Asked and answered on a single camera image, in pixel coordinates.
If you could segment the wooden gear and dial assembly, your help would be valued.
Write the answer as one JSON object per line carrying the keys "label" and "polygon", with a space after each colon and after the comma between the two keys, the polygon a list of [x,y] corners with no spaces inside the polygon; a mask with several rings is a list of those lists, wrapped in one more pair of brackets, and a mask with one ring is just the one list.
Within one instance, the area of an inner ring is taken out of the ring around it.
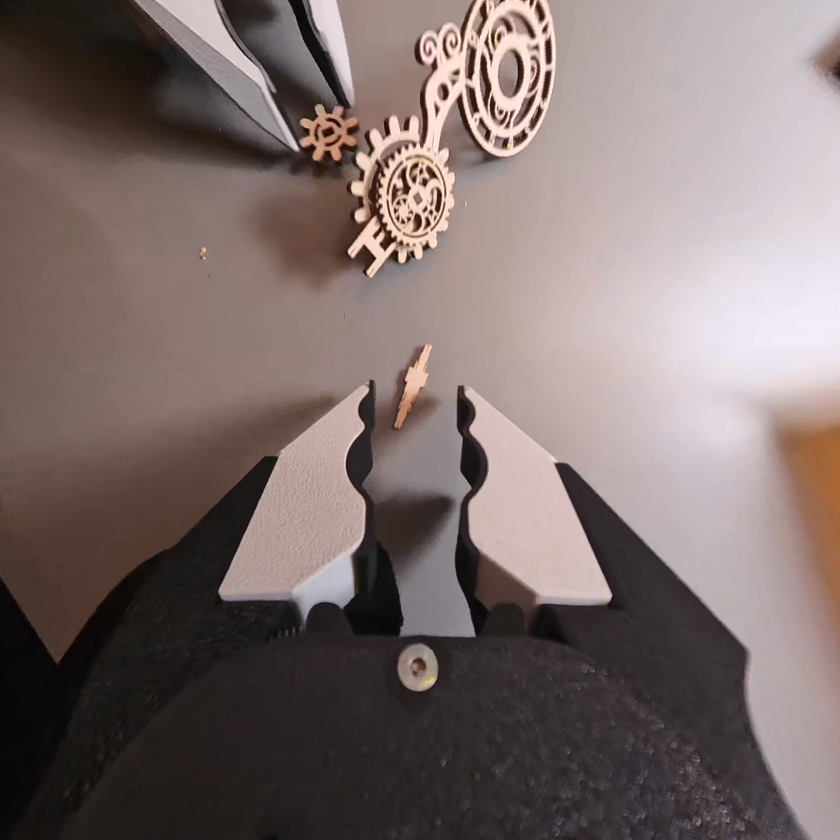
{"label": "wooden gear and dial assembly", "polygon": [[420,114],[392,115],[366,133],[349,191],[360,226],[348,257],[369,256],[373,278],[389,261],[420,260],[438,246],[455,207],[455,171],[443,145],[457,107],[470,138],[495,159],[523,152],[543,125],[553,95],[557,40],[547,1],[471,2],[461,24],[423,32],[416,61],[428,68]]}

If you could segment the small wooden gear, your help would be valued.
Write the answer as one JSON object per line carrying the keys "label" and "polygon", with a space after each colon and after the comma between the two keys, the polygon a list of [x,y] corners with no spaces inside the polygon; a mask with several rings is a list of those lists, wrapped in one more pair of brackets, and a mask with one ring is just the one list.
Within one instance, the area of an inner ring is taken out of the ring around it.
{"label": "small wooden gear", "polygon": [[300,147],[310,155],[313,163],[325,165],[331,161],[339,165],[345,151],[357,146],[354,135],[359,122],[341,104],[336,104],[332,109],[317,104],[314,114],[301,118],[299,126],[303,131]]}

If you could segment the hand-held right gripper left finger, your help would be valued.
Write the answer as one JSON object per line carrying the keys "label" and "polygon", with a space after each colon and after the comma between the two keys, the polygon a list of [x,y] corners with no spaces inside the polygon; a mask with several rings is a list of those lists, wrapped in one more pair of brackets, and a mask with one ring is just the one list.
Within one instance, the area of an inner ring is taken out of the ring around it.
{"label": "hand-held right gripper left finger", "polygon": [[377,575],[372,504],[375,383],[358,387],[284,447],[218,589],[225,602],[366,597]]}

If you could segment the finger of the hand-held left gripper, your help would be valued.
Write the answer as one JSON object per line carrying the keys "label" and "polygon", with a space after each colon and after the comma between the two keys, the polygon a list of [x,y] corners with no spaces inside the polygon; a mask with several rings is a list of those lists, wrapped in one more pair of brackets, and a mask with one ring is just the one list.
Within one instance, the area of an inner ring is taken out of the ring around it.
{"label": "finger of the hand-held left gripper", "polygon": [[310,56],[337,103],[354,107],[350,58],[336,1],[289,1]]}
{"label": "finger of the hand-held left gripper", "polygon": [[276,102],[268,74],[230,26],[217,1],[136,1],[155,25],[261,129],[293,152],[298,137]]}

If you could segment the small wooden stepped pin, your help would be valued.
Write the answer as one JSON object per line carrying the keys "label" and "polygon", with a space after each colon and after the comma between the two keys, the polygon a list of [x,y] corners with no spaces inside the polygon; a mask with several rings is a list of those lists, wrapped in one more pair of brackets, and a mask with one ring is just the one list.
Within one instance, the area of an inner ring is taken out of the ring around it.
{"label": "small wooden stepped pin", "polygon": [[395,411],[393,429],[399,430],[403,427],[405,420],[413,409],[413,406],[420,392],[427,383],[427,366],[433,351],[433,345],[426,343],[418,352],[415,361],[410,364],[403,378],[403,389],[400,401]]}

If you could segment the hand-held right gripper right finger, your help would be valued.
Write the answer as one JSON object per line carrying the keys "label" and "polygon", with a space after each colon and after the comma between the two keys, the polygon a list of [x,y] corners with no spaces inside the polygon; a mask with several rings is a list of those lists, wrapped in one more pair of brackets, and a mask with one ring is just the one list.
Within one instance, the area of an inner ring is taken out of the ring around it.
{"label": "hand-held right gripper right finger", "polygon": [[456,575],[472,617],[512,604],[607,606],[613,592],[559,463],[473,388],[457,393],[461,502]]}

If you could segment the grey desk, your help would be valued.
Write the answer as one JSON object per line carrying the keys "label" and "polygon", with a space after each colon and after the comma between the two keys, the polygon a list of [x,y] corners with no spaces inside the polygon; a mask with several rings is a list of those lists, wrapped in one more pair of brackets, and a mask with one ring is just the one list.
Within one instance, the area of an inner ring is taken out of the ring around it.
{"label": "grey desk", "polygon": [[[62,655],[263,456],[377,390],[404,634],[466,635],[456,392],[571,464],[751,654],[766,760],[838,838],[838,641],[774,442],[838,404],[838,2],[552,2],[523,153],[456,112],[435,251],[346,255],[352,168],[245,144],[127,3],[2,2],[2,576]],[[403,378],[426,386],[393,429]]]}

